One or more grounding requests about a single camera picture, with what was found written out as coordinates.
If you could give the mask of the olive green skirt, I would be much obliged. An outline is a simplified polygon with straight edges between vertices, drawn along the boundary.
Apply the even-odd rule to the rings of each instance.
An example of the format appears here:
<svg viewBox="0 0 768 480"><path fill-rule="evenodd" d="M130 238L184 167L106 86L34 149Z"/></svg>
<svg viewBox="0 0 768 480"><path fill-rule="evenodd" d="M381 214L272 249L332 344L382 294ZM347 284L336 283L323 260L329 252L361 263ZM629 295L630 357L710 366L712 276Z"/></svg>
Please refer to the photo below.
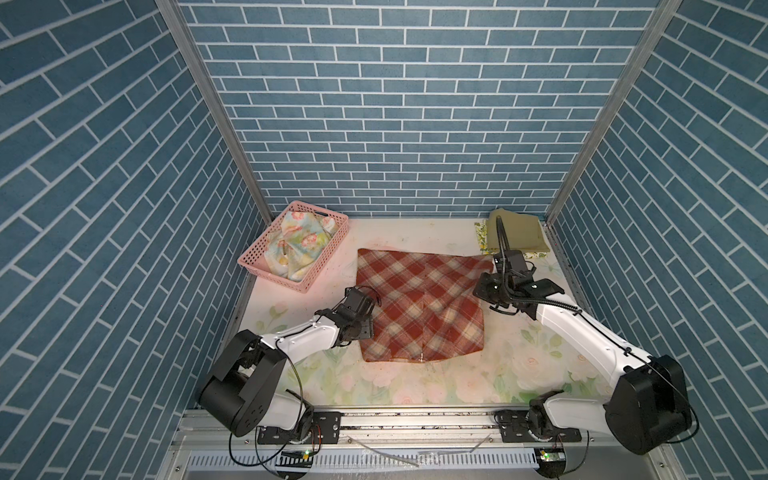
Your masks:
<svg viewBox="0 0 768 480"><path fill-rule="evenodd" d="M506 239L512 250L520 250L524 253L550 251L537 216L514 213L505 209L492 211L486 221L486 247L490 251L497 251L499 248L498 218L501 219Z"/></svg>

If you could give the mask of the lemon print skirt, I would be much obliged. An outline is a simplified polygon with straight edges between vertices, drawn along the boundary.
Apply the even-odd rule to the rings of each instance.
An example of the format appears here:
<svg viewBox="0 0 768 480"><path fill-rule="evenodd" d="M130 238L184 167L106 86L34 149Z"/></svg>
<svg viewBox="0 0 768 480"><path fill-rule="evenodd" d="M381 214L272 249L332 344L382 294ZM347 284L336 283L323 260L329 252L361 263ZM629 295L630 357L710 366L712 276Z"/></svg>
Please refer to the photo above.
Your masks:
<svg viewBox="0 0 768 480"><path fill-rule="evenodd" d="M495 254L498 252L497 247L491 247L488 239L488 230L485 222L475 222L475 235L480 251L483 254ZM538 258L544 258L550 253L546 251L525 251L523 256L527 260L533 260Z"/></svg>

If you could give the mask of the red patterned skirt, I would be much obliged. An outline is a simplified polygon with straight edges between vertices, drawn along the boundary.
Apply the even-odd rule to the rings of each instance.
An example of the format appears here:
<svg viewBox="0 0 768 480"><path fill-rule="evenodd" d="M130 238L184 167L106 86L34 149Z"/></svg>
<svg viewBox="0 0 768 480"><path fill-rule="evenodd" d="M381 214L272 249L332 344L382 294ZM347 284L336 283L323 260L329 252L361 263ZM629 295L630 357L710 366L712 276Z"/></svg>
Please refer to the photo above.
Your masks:
<svg viewBox="0 0 768 480"><path fill-rule="evenodd" d="M368 363L443 361L484 349L484 310L473 290L493 269L488 255L357 251L356 284L380 299Z"/></svg>

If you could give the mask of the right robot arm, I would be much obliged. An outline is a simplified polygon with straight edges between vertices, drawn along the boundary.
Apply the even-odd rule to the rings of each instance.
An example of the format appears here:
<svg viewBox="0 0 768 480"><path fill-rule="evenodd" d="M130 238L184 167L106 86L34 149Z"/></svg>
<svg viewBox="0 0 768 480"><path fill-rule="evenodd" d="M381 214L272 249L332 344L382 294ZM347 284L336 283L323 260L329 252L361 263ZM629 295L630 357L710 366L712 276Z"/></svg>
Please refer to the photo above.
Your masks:
<svg viewBox="0 0 768 480"><path fill-rule="evenodd" d="M481 275L473 291L492 310L524 313L559 335L606 381L600 399L554 390L533 399L527 414L531 434L543 441L573 429L610 434L626 450L643 455L662 444L682 443L700 428L682 366L668 355L634 346L588 314L518 250L493 257L495 270Z"/></svg>

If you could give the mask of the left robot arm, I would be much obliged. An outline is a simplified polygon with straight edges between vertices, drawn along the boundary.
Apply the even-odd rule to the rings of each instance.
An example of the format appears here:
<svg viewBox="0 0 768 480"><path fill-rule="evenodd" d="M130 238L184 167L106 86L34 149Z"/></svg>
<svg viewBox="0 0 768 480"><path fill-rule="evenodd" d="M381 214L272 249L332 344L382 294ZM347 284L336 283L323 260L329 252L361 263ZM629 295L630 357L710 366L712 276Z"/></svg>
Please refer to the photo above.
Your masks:
<svg viewBox="0 0 768 480"><path fill-rule="evenodd" d="M234 335L199 383L196 402L235 437L272 428L304 439L314 407L301 390L278 392L285 370L318 352L344 348L373 336L374 308L381 298L371 287L348 287L333 307L278 333Z"/></svg>

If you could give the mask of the pastel floral skirt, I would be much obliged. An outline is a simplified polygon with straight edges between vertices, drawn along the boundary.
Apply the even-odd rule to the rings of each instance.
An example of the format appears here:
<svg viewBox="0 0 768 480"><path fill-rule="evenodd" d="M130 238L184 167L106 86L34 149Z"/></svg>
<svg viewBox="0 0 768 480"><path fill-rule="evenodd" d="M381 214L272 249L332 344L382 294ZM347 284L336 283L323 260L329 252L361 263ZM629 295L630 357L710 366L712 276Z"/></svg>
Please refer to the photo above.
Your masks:
<svg viewBox="0 0 768 480"><path fill-rule="evenodd" d="M337 222L330 216L289 211L277 230L268 236L264 258L270 272L301 282L337 230Z"/></svg>

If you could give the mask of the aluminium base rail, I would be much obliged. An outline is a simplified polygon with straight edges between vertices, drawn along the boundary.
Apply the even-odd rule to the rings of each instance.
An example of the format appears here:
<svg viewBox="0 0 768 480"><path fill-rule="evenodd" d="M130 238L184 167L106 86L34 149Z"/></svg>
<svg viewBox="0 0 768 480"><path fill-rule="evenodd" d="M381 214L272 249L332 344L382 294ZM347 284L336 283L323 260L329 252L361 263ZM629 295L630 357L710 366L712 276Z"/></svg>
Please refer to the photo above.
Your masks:
<svg viewBox="0 0 768 480"><path fill-rule="evenodd" d="M336 444L267 445L187 411L161 479L681 479L666 445L637 456L612 437L504 442L498 406L328 407L341 414Z"/></svg>

